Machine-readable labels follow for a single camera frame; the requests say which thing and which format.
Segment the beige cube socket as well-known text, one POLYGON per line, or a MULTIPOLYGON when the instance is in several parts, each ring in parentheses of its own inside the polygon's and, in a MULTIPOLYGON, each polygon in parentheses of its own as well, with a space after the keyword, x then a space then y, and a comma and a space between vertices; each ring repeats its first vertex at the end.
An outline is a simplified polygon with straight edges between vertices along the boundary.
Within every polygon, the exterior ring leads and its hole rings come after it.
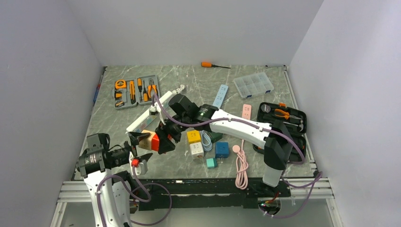
POLYGON ((146 150, 152 150, 152 140, 156 133, 148 130, 143 130, 142 133, 148 133, 149 135, 139 142, 138 147, 146 150))

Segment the red cube socket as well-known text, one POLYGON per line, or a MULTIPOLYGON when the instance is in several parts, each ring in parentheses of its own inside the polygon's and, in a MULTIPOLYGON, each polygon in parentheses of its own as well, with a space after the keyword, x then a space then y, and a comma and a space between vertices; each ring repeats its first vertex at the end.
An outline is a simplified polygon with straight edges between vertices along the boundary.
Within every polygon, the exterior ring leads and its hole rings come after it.
POLYGON ((159 151, 159 144, 160 144, 160 140, 157 134, 154 134, 151 138, 151 149, 153 151, 158 152, 159 151))

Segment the yellow cube socket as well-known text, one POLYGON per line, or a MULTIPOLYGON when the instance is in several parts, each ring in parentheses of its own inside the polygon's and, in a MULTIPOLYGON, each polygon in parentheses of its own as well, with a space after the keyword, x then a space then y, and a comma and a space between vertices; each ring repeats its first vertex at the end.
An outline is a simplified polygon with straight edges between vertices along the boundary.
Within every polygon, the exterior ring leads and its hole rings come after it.
POLYGON ((189 144, 201 142, 201 135, 197 130, 187 131, 186 135, 189 144))

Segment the white cube socket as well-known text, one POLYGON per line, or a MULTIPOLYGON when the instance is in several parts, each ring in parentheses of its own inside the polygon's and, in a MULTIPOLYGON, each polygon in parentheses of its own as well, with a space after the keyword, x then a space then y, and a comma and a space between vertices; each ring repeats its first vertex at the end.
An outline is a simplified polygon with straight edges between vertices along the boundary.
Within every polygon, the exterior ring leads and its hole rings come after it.
POLYGON ((204 157, 204 150, 201 142, 191 143, 189 149, 193 159, 204 157))

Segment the white power strip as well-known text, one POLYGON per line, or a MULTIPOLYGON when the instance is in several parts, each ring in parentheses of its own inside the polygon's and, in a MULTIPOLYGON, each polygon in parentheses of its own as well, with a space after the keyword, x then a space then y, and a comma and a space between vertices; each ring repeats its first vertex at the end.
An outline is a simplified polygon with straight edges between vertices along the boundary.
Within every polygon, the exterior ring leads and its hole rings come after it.
MULTIPOLYGON (((166 92, 164 95, 162 95, 159 99, 161 105, 163 108, 168 107, 168 102, 169 100, 174 96, 174 93, 172 91, 166 92)), ((148 125, 150 125, 156 118, 160 119, 161 116, 163 116, 162 111, 158 115, 150 115, 148 112, 148 109, 142 113, 132 124, 130 124, 126 128, 126 134, 128 132, 142 132, 148 125)))

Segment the teal plug adapter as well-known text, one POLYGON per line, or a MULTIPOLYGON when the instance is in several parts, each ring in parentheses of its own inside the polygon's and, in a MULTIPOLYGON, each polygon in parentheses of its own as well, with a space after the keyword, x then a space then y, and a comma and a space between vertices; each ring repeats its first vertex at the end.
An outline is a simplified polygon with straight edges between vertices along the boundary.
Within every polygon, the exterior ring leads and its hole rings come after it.
POLYGON ((207 158, 206 165, 207 165, 208 169, 216 168, 218 166, 217 159, 216 158, 207 158))

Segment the grey tool tray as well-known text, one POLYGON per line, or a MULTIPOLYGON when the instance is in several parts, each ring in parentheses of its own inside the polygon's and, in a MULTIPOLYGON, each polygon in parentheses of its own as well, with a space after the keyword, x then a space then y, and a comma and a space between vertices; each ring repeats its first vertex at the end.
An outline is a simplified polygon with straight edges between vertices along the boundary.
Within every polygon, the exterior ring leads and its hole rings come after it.
POLYGON ((160 96, 158 78, 156 75, 149 75, 116 80, 111 95, 117 110, 150 104, 153 95, 160 96))

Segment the blue cube socket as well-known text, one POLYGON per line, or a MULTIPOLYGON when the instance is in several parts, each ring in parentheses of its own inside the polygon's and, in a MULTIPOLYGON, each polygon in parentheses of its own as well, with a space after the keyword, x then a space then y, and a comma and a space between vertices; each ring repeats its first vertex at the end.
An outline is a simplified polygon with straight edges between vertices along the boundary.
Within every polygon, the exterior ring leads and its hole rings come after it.
POLYGON ((228 142, 218 141, 215 143, 215 158, 225 159, 229 156, 228 142))

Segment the light blue power strip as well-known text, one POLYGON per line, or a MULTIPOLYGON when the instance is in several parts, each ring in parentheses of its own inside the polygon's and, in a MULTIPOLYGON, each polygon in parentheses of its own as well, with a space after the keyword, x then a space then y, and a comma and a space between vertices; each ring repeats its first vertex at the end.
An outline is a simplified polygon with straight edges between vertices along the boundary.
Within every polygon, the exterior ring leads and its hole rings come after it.
POLYGON ((213 102, 212 105, 217 107, 217 108, 221 108, 221 106, 222 106, 222 104, 224 102, 224 98, 225 98, 225 96, 227 94, 227 91, 228 91, 228 86, 227 85, 223 85, 223 84, 220 85, 219 90, 218 90, 218 92, 216 94, 216 97, 215 97, 214 102, 213 102))

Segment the clear plastic organizer box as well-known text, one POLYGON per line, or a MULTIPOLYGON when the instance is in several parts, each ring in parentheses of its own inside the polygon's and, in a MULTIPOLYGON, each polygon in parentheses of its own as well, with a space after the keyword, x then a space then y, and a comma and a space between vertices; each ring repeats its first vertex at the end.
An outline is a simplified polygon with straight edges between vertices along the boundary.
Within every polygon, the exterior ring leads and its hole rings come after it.
POLYGON ((268 94, 274 90, 274 86, 265 72, 235 78, 234 84, 239 96, 243 99, 268 94))

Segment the black plastic tool case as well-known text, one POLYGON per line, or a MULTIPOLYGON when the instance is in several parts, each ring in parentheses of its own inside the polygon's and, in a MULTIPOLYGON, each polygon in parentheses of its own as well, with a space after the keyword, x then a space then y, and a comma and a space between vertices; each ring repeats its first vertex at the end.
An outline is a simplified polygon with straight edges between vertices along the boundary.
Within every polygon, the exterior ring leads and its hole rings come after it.
MULTIPOLYGON (((262 122, 262 123, 270 123, 273 124, 274 122, 280 121, 280 122, 287 122, 284 119, 278 119, 274 117, 274 109, 281 109, 284 111, 289 112, 291 115, 300 117, 304 120, 303 124, 307 127, 307 115, 305 112, 288 107, 285 103, 268 103, 268 102, 262 102, 259 105, 258 112, 257 112, 257 122, 262 122)), ((299 147, 301 150, 302 154, 305 156, 306 152, 306 139, 304 137, 304 134, 306 133, 298 133, 295 131, 291 131, 288 127, 286 127, 289 134, 293 138, 293 141, 296 143, 296 145, 299 147)))

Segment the dark green cube socket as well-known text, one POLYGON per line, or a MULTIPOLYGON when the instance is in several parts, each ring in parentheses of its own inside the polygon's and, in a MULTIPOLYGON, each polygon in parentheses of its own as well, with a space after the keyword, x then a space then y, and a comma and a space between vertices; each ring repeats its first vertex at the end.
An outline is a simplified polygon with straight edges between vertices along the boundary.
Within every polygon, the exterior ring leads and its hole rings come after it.
POLYGON ((217 141, 221 140, 223 138, 222 133, 216 133, 216 132, 209 132, 209 137, 212 143, 216 143, 217 141))

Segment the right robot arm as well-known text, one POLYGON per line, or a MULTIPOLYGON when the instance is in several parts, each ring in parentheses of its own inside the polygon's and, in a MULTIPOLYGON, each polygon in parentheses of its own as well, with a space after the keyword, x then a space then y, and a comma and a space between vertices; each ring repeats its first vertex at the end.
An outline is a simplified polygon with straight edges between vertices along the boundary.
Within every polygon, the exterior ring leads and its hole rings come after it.
POLYGON ((212 105, 197 106, 182 94, 173 95, 168 103, 175 112, 174 116, 167 113, 157 96, 152 97, 152 105, 159 113, 165 115, 157 128, 161 140, 171 136, 178 141, 184 130, 194 128, 199 131, 227 134, 262 148, 266 170, 260 186, 261 192, 266 196, 272 196, 279 190, 279 182, 290 163, 292 149, 296 149, 301 157, 296 164, 300 165, 305 161, 305 156, 283 122, 254 122, 212 105))

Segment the orange handled screwdriver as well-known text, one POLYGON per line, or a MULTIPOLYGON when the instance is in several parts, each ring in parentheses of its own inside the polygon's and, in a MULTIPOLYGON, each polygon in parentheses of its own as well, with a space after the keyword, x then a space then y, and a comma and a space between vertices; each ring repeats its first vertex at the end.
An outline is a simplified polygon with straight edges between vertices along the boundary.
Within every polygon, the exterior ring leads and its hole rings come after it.
POLYGON ((226 67, 226 66, 219 66, 219 65, 215 65, 212 64, 210 62, 202 62, 201 66, 204 68, 224 68, 224 69, 231 69, 231 67, 226 67))

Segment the orange handled pliers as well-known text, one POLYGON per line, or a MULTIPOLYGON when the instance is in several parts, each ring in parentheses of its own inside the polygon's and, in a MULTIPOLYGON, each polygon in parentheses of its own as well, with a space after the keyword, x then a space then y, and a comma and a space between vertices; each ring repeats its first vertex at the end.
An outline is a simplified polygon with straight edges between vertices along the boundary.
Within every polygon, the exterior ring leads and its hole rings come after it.
POLYGON ((291 115, 289 112, 281 110, 281 109, 274 109, 274 117, 278 119, 284 119, 287 122, 292 122, 292 123, 297 123, 301 124, 304 122, 304 120, 300 117, 291 115))

